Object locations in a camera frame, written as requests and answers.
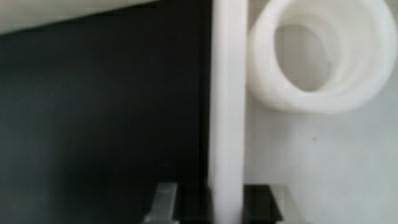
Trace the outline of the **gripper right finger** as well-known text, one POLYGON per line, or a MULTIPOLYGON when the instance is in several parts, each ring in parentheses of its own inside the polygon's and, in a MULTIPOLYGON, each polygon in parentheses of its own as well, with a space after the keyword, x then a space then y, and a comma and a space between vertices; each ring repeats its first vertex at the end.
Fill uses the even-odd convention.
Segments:
POLYGON ((243 186, 243 224, 295 224, 289 197, 281 186, 243 186))

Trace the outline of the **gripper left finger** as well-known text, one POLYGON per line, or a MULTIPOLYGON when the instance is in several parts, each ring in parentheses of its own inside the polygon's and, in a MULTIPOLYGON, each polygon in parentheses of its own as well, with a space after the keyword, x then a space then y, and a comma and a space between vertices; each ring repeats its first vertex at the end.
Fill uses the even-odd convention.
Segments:
POLYGON ((202 187, 176 182, 156 185, 151 209, 140 224, 208 224, 202 187))

